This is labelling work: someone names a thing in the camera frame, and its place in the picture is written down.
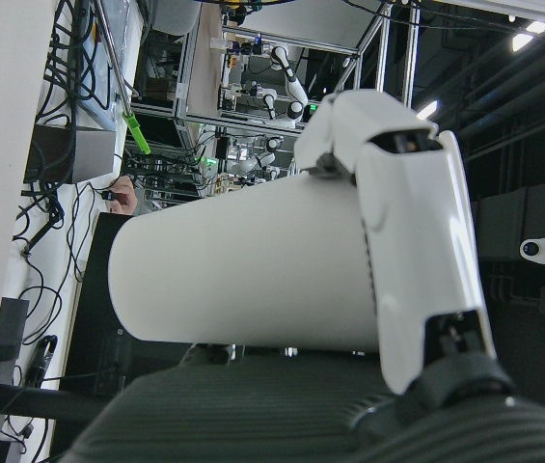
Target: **wire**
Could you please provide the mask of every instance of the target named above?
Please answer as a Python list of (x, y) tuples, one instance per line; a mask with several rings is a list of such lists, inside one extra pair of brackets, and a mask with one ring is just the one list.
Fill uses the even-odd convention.
[(18, 437), (13, 436), (13, 434), (9, 434), (8, 432), (5, 432), (5, 431), (0, 431), (0, 432), (4, 434), (6, 437), (10, 437), (11, 439), (13, 439), (13, 441), (19, 443), (23, 447), (22, 451), (20, 452), (21, 455), (25, 455), (28, 452), (28, 448), (25, 445), (25, 442), (23, 441), (23, 439), (19, 439)]
[[(423, 28), (423, 29), (488, 30), (488, 31), (500, 32), (500, 33), (514, 32), (514, 33), (521, 33), (521, 34), (531, 35), (531, 36), (535, 37), (536, 39), (540, 39), (540, 40), (545, 41), (545, 32), (543, 32), (542, 34), (534, 34), (532, 32), (528, 32), (526, 29), (521, 28), (521, 27), (511, 26), (511, 25), (497, 23), (497, 22), (493, 22), (493, 21), (487, 21), (487, 20), (484, 20), (484, 19), (479, 19), (479, 18), (471, 17), (471, 16), (464, 16), (464, 15), (460, 15), (460, 14), (448, 14), (448, 13), (444, 13), (444, 12), (441, 12), (441, 11), (436, 11), (436, 10), (429, 9), (428, 7), (425, 7), (422, 3), (418, 2), (417, 0), (411, 0), (412, 5), (409, 5), (409, 6), (400, 5), (400, 7), (401, 8), (409, 8), (409, 9), (420, 9), (422, 11), (425, 11), (425, 12), (428, 12), (428, 13), (431, 13), (431, 14), (437, 14), (439, 16), (446, 17), (446, 18), (449, 18), (449, 19), (455, 19), (457, 22), (473, 23), (475, 25), (473, 25), (473, 26), (433, 26), (433, 25), (429, 25), (429, 24), (415, 23), (415, 22), (412, 22), (412, 21), (405, 21), (405, 20), (402, 20), (402, 19), (389, 17), (389, 16), (387, 16), (385, 14), (382, 14), (380, 12), (376, 12), (376, 11), (371, 10), (369, 8), (363, 7), (362, 5), (353, 3), (351, 0), (341, 0), (341, 1), (343, 3), (349, 5), (349, 6), (353, 7), (353, 8), (356, 8), (358, 10), (362, 10), (363, 12), (367, 12), (367, 13), (373, 14), (375, 16), (385, 17), (385, 18), (389, 19), (391, 22), (395, 22), (397, 24), (405, 24), (405, 25), (409, 25), (409, 26), (418, 26), (418, 27)], [(390, 3), (390, 2), (380, 0), (380, 3), (385, 4), (385, 3)]]
[(481, 26), (479, 28), (481, 29), (489, 29), (489, 30), (493, 30), (497, 32), (514, 32), (514, 33), (527, 34), (536, 39), (545, 41), (545, 32), (541, 34), (536, 34), (536, 33), (529, 32), (527, 29), (523, 27), (517, 27), (517, 26), (512, 26), (509, 24), (487, 21), (485, 19), (479, 19), (477, 17), (466, 16), (462, 14), (450, 14), (450, 13), (445, 13), (441, 11), (431, 10), (416, 0), (411, 0), (411, 3), (412, 3), (411, 7), (405, 7), (405, 8), (419, 9), (425, 12), (429, 12), (431, 14), (437, 14), (439, 16), (447, 17), (449, 19), (455, 19), (459, 22), (471, 22), (474, 24), (480, 24)]
[(241, 0), (195, 0), (201, 3), (211, 3), (212, 5), (223, 5), (229, 7), (265, 7), (268, 5), (282, 5), (294, 0), (268, 0), (268, 1), (241, 1)]
[(66, 452), (62, 451), (62, 452), (60, 452), (60, 453), (58, 453), (56, 455), (49, 456), (47, 458), (44, 458), (43, 460), (39, 460), (39, 461), (37, 461), (37, 463), (52, 463), (52, 462), (57, 461), (60, 458), (62, 458), (65, 454), (66, 454)]
[(463, 27), (463, 26), (431, 26), (431, 25), (427, 25), (427, 24), (420, 24), (420, 23), (417, 23), (417, 22), (412, 22), (412, 21), (405, 21), (403, 19), (397, 19), (397, 18), (394, 18), (394, 17), (390, 17), (386, 14), (382, 14), (380, 12), (376, 12), (375, 10), (371, 10), (367, 7), (363, 7), (362, 5), (359, 5), (357, 3), (353, 3), (351, 0), (341, 0), (343, 3), (349, 5), (350, 7), (353, 7), (353, 8), (357, 8), (358, 10), (362, 10), (363, 12), (367, 12), (367, 13), (370, 13), (370, 14), (373, 14), (375, 16), (378, 16), (378, 17), (383, 17), (383, 18), (386, 18), (386, 19), (389, 19), (391, 22), (395, 22), (396, 24), (404, 24), (406, 26), (420, 26), (422, 27), (423, 29), (439, 29), (439, 30), (454, 30), (454, 31), (458, 31), (458, 30), (478, 30), (478, 29), (483, 29), (482, 27), (477, 27), (477, 26), (466, 26), (466, 27)]
[(19, 372), (19, 381), (17, 381), (17, 384), (15, 384), (14, 377), (13, 377), (13, 386), (21, 386), (21, 382), (23, 381), (23, 369), (19, 365), (15, 365), (13, 372), (15, 370)]
[(264, 69), (262, 69), (262, 70), (253, 70), (251, 68), (251, 60), (250, 59), (249, 59), (248, 64), (246, 65), (246, 67), (249, 70), (249, 72), (251, 72), (252, 74), (263, 74), (264, 72), (266, 72), (267, 70), (272, 68), (272, 60), (270, 60), (270, 64), (267, 67), (265, 67)]
[(55, 378), (43, 378), (42, 382), (44, 383), (45, 381), (62, 381), (63, 379), (91, 378), (91, 377), (99, 376), (101, 373), (107, 373), (111, 371), (114, 371), (114, 370), (112, 368), (108, 368), (108, 369), (103, 369), (100, 371), (95, 371), (93, 373), (70, 374), (67, 376), (57, 376)]
[(32, 458), (32, 463), (37, 463), (39, 459), (39, 455), (41, 454), (41, 451), (42, 451), (42, 447), (44, 446), (44, 441), (47, 439), (48, 431), (49, 431), (49, 420), (45, 418), (44, 430), (42, 431), (42, 437), (41, 437), (41, 443), (39, 444), (39, 448), (37, 449), (37, 452), (34, 454), (34, 457)]

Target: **security camera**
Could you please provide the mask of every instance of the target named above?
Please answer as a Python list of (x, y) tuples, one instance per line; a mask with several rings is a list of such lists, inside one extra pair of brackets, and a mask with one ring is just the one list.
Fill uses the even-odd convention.
[(526, 239), (520, 251), (523, 259), (545, 265), (545, 238)]

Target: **ceiling light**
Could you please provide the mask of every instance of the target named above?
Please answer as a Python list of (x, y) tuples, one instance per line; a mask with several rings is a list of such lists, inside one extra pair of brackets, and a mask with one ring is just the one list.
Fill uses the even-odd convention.
[(418, 119), (424, 120), (431, 116), (435, 111), (437, 111), (437, 106), (439, 105), (439, 101), (436, 99), (435, 101), (431, 101), (428, 103), (424, 108), (418, 113)]
[(532, 36), (528, 36), (527, 34), (517, 34), (514, 36), (514, 39), (512, 39), (512, 51), (519, 51), (532, 40)]
[(533, 32), (534, 34), (542, 34), (545, 31), (545, 22), (534, 21), (526, 27), (526, 30), (528, 32)]
[[(534, 34), (542, 34), (545, 31), (545, 22), (534, 21), (525, 30)], [(529, 34), (517, 34), (512, 39), (512, 51), (519, 51), (532, 40), (533, 36)]]

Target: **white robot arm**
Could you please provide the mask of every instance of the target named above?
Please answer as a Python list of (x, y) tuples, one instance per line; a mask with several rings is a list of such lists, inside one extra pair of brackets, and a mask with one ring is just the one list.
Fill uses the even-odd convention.
[(309, 98), (304, 91), (304, 87), (302, 87), (302, 84), (298, 80), (298, 77), (295, 75), (293, 68), (289, 64), (286, 48), (283, 46), (275, 46), (272, 48), (270, 59), (272, 60), (272, 68), (282, 70), (285, 74), (285, 90), (287, 95), (299, 102), (304, 108), (309, 104)]
[(324, 99), (295, 146), (301, 170), (357, 185), (381, 365), (398, 394), (437, 360), (438, 330), (468, 342), (455, 321), (473, 316), (477, 348), (495, 357), (460, 153), (436, 128), (391, 96), (345, 92)]
[[(311, 175), (123, 226), (109, 285), (124, 327), (145, 340), (378, 347), (386, 383), (398, 394), (455, 352), (494, 358), (453, 135), (436, 136), (435, 124), (388, 95), (344, 92), (324, 99), (294, 152)], [(227, 261), (252, 265), (249, 253), (207, 244), (230, 242), (236, 224), (241, 249), (257, 248), (265, 234), (268, 244), (258, 271), (244, 274), (240, 296), (253, 301), (248, 309), (220, 289), (222, 281), (202, 291), (188, 277), (203, 259), (219, 274)], [(149, 246), (141, 245), (143, 234)], [(136, 262), (166, 269), (168, 260), (179, 269), (170, 286), (162, 272), (132, 281)], [(262, 279), (268, 284), (260, 286)]]
[(260, 169), (269, 166), (276, 159), (274, 154), (276, 150), (283, 143), (281, 137), (271, 137), (265, 141), (265, 155), (255, 155), (249, 158), (243, 159), (239, 162), (228, 161), (227, 173), (234, 174), (235, 176), (246, 176), (257, 167)]

